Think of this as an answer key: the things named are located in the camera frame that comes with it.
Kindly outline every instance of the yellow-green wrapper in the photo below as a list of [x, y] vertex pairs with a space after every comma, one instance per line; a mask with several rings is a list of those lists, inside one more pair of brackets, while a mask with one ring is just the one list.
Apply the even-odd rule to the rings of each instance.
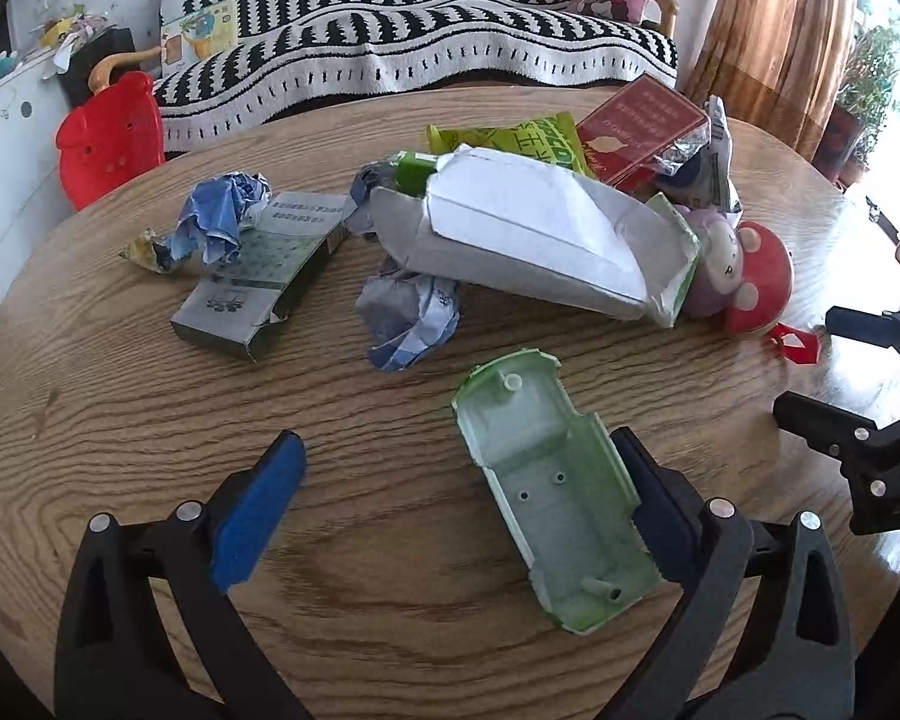
[[449, 154], [457, 146], [482, 146], [523, 154], [541, 162], [566, 167], [593, 178], [593, 173], [583, 157], [583, 145], [577, 135], [573, 117], [566, 113], [531, 119], [515, 127], [479, 127], [477, 129], [437, 129], [427, 127], [427, 140], [434, 154]]

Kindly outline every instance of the wood grain surface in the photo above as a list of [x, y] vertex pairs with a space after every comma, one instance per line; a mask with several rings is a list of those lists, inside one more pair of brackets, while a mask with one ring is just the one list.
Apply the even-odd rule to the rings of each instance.
[[[252, 365], [175, 336], [169, 317], [192, 277], [117, 258], [145, 227], [168, 228], [194, 182], [225, 170], [259, 170], [278, 189], [345, 191], [363, 163], [421, 148], [431, 122], [581, 117], [606, 97], [484, 87], [314, 111], [173, 160], [53, 231], [0, 309], [0, 645], [45, 703], [88, 517], [166, 517], [292, 428], [308, 447], [307, 477], [231, 598], [315, 717], [592, 717], [653, 641], [677, 589], [661, 586], [589, 637], [544, 616], [450, 407], [471, 367], [525, 346], [562, 360], [578, 409], [610, 429], [634, 428], [704, 498], [724, 495], [768, 520], [821, 514], [855, 635], [869, 636], [898, 586], [900, 533], [850, 536], [837, 464], [781, 434], [770, 405], [795, 389], [882, 426], [900, 417], [893, 352], [837, 338], [821, 365], [795, 367], [768, 341], [729, 338], [715, 323], [664, 331], [469, 287], [452, 340], [409, 371], [383, 374], [365, 360], [370, 339], [353, 312], [383, 252], [351, 239]], [[812, 327], [834, 304], [898, 307], [900, 269], [866, 210], [770, 136], [739, 122], [731, 131], [746, 216], [793, 252], [784, 319]], [[186, 672], [212, 694], [166, 587], [157, 591]], [[700, 688], [719, 680], [754, 591], [748, 581]]]

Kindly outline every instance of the red chair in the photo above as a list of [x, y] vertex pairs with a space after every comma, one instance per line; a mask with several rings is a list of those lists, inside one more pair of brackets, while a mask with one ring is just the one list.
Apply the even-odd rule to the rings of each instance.
[[154, 81], [131, 71], [74, 108], [56, 132], [60, 183], [78, 211], [163, 164]]

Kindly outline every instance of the brown curtain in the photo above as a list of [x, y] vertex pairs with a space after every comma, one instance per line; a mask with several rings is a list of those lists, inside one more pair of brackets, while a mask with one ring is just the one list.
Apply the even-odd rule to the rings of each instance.
[[813, 157], [850, 52], [856, 0], [718, 0], [685, 90]]

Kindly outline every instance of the white polka dot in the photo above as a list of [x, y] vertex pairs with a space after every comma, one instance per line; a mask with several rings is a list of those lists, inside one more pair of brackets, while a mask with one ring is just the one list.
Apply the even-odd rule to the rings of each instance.
[[754, 228], [744, 227], [742, 230], [737, 230], [737, 235], [740, 236], [740, 244], [747, 254], [753, 254], [760, 250], [760, 233]]
[[740, 285], [740, 289], [737, 290], [737, 298], [733, 301], [733, 305], [741, 311], [752, 311], [756, 308], [759, 300], [760, 290], [757, 290], [754, 283], [745, 281]]

